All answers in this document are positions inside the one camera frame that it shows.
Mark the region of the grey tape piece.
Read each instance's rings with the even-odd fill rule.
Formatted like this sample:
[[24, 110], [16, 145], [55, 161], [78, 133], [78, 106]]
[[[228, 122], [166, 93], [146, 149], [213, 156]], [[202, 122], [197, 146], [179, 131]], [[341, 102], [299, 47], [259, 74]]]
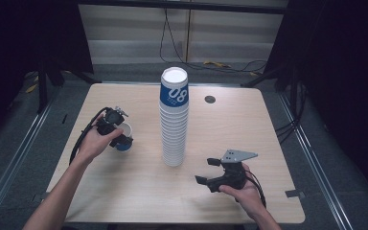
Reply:
[[300, 190], [290, 190], [290, 191], [285, 191], [285, 194], [288, 198], [291, 198], [291, 197], [298, 197], [300, 199], [302, 198], [305, 198], [305, 194], [300, 191]]

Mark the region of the black curtain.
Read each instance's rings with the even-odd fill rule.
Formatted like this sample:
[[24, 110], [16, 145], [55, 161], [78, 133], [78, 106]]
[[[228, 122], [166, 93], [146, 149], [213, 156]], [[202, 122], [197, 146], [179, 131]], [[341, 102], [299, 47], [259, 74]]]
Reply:
[[303, 82], [368, 181], [368, 0], [288, 0], [266, 68]]
[[0, 125], [26, 74], [40, 69], [54, 85], [63, 70], [93, 71], [77, 0], [0, 0]]

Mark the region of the black metal stand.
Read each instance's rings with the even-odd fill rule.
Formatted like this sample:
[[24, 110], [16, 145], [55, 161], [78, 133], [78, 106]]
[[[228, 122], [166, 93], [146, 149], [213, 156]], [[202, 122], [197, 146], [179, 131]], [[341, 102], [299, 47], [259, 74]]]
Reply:
[[262, 81], [275, 79], [275, 91], [285, 92], [290, 87], [290, 109], [293, 114], [297, 113], [297, 86], [298, 69], [296, 66], [281, 65], [270, 70], [265, 70], [256, 79], [242, 83], [241, 87], [252, 88]]
[[89, 84], [101, 83], [100, 80], [95, 80], [91, 77], [88, 77], [76, 67], [73, 67], [72, 65], [58, 58], [45, 58], [38, 63], [38, 113], [41, 113], [44, 108], [48, 106], [47, 80], [50, 80], [53, 86], [64, 85], [65, 79], [61, 74], [62, 71], [69, 71], [71, 74]]

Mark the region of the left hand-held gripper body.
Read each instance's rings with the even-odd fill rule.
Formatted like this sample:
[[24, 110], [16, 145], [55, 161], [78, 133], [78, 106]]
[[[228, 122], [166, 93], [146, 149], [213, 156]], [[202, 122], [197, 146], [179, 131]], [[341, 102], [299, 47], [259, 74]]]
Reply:
[[101, 135], [107, 135], [115, 130], [125, 120], [125, 117], [127, 117], [127, 114], [121, 107], [106, 107], [104, 115], [96, 123], [97, 131]]

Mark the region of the person's right hand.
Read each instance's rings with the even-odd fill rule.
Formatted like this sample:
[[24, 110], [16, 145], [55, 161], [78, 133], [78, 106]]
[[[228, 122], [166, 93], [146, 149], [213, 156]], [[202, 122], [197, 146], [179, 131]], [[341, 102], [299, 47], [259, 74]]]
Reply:
[[220, 185], [219, 190], [232, 196], [250, 218], [258, 221], [265, 210], [265, 206], [261, 201], [257, 182], [254, 180], [249, 167], [246, 164], [242, 164], [242, 166], [246, 174], [244, 186], [241, 189], [234, 189], [227, 185]]

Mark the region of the black horizontal bar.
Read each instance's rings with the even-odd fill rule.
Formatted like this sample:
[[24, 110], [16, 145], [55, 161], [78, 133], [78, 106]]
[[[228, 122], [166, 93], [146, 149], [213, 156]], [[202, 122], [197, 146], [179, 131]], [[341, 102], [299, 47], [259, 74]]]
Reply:
[[171, 0], [75, 0], [82, 5], [118, 6], [155, 9], [194, 10], [209, 12], [248, 12], [264, 14], [287, 14], [291, 9], [265, 6], [244, 6], [232, 4], [194, 3]]

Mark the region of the stack of blue cups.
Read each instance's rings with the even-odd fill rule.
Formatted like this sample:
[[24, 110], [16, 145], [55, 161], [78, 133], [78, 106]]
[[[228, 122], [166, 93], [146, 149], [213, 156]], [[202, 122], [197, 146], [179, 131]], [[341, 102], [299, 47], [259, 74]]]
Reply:
[[185, 156], [189, 114], [189, 86], [187, 72], [170, 67], [161, 76], [159, 111], [162, 154], [166, 165], [179, 166]]

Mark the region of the metal floor rail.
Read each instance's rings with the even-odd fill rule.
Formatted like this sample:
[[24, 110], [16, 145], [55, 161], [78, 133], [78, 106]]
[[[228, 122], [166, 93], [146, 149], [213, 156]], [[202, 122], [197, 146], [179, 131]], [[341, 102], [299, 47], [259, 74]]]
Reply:
[[297, 120], [291, 112], [290, 102], [285, 93], [279, 94], [279, 99], [282, 103], [284, 111], [287, 114], [287, 118], [291, 122], [292, 130], [300, 144], [300, 147], [305, 154], [305, 157], [310, 165], [315, 180], [320, 188], [320, 191], [325, 198], [333, 218], [338, 225], [339, 230], [354, 230], [352, 223], [350, 222], [345, 209], [337, 197], [333, 186], [331, 185], [328, 176], [326, 176], [322, 165], [320, 164], [314, 149], [312, 148], [311, 142], [307, 137], [305, 130], [301, 125], [297, 124]]
[[34, 115], [34, 120], [24, 135], [18, 134], [22, 138], [21, 143], [11, 150], [11, 161], [6, 165], [3, 172], [0, 174], [0, 205], [2, 204], [7, 192], [12, 185], [20, 167], [26, 159], [35, 137], [38, 135], [43, 126], [47, 115], [52, 108], [52, 104], [58, 96], [59, 87], [55, 87], [50, 95], [50, 99], [43, 105]]

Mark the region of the person's left hand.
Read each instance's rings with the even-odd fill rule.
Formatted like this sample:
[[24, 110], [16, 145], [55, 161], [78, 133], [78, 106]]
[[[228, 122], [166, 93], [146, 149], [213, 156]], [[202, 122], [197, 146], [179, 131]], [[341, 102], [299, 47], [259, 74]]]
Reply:
[[103, 116], [103, 114], [100, 114], [96, 118], [90, 130], [82, 139], [74, 162], [83, 162], [85, 164], [90, 164], [94, 158], [96, 158], [105, 150], [105, 148], [110, 144], [113, 139], [123, 134], [124, 131], [122, 129], [116, 128], [109, 134], [101, 135], [98, 132], [96, 123], [100, 121]]

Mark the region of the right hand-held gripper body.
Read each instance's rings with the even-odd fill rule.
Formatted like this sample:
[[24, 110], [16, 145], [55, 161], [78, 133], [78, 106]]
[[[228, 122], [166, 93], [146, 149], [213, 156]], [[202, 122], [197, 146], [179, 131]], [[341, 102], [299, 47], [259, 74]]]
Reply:
[[258, 154], [255, 152], [228, 149], [220, 158], [224, 174], [220, 177], [208, 179], [206, 186], [212, 193], [218, 192], [220, 185], [241, 189], [246, 182], [246, 174], [242, 162], [257, 156]]

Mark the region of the blue white paper cup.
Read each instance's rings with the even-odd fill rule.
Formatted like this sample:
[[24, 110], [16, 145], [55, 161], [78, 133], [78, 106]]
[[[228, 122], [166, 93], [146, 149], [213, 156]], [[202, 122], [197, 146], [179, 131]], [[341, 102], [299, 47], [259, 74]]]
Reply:
[[[132, 128], [131, 128], [131, 126], [129, 124], [122, 123], [122, 124], [120, 124], [118, 126], [118, 129], [121, 129], [123, 131], [123, 133], [121, 135], [125, 135], [126, 137], [131, 137], [132, 138]], [[124, 151], [129, 151], [131, 147], [132, 147], [132, 145], [131, 146], [127, 146], [127, 147], [117, 146], [116, 147], [116, 150], [117, 151], [120, 151], [120, 152], [124, 152]]]

